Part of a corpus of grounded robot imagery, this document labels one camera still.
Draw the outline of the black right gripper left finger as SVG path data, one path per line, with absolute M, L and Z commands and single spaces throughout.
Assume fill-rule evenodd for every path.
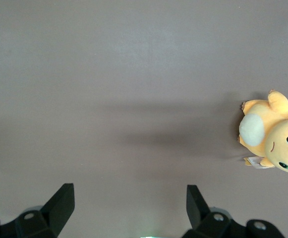
M 75 208 L 74 184 L 65 183 L 43 206 L 0 223 L 0 238 L 57 238 Z

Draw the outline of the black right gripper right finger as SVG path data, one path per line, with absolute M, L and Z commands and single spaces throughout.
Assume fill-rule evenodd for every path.
M 243 226 L 221 208 L 209 207 L 196 185 L 186 189 L 186 211 L 191 224 L 184 238 L 283 238 L 272 223 L 252 219 Z

